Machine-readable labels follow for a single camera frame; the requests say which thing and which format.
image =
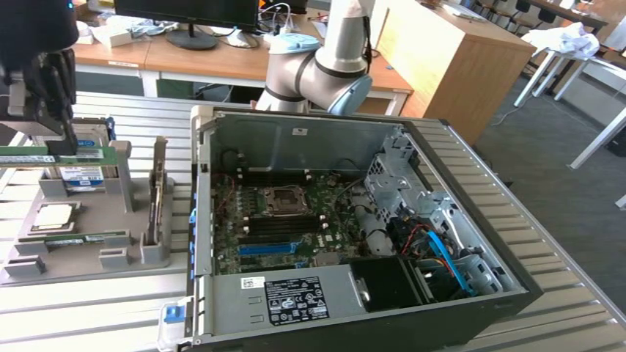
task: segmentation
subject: power supply label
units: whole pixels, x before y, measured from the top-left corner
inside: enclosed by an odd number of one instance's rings
[[[265,298],[275,326],[331,317],[317,276],[265,281]]]

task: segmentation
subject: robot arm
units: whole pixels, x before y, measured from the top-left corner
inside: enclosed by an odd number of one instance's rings
[[[78,38],[70,0],[4,1],[0,12],[0,123],[29,136],[45,136],[49,154],[73,155],[69,125],[76,99]]]
[[[307,112],[309,100],[331,114],[344,115],[363,103],[371,88],[371,56],[363,56],[367,13],[359,0],[335,0],[328,17],[323,47],[316,38],[303,34],[281,34],[273,39],[256,109]]]

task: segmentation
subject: metal slotted workbench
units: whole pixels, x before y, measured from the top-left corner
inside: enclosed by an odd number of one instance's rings
[[[0,288],[0,351],[153,351],[158,308],[185,291],[189,201],[188,116],[197,102],[82,93],[76,116],[116,121],[129,140],[132,176],[152,167],[152,143],[169,137],[166,169],[173,195],[173,254],[168,267],[126,277]],[[521,313],[449,351],[626,351],[626,320],[602,292],[492,177],[453,131],[436,120],[419,130],[545,291]],[[0,171],[0,261],[10,250],[37,191],[40,170]],[[437,181],[427,175],[436,187]]]

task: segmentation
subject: monitor stand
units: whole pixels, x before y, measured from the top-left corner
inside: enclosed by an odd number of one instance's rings
[[[193,25],[188,24],[186,31],[172,31],[166,33],[165,39],[169,43],[188,50],[208,50],[217,44],[217,39],[202,31],[196,31]]]

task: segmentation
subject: green circuit board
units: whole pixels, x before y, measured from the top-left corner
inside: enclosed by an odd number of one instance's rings
[[[328,227],[319,232],[301,235],[301,242],[293,254],[238,255],[238,238],[246,233],[244,217],[262,217],[266,204],[262,197],[262,187],[244,187],[226,177],[214,182],[213,203],[217,207],[213,233],[213,258],[218,274],[238,274],[245,272],[280,270],[288,268],[307,268],[315,266],[315,256],[319,253],[336,252],[341,259],[359,257],[363,243],[359,237],[359,226],[353,213],[345,206],[345,195],[339,203],[337,214],[335,200],[349,182],[335,182],[325,174],[313,175],[308,185],[300,186],[304,191],[307,215],[325,216]]]

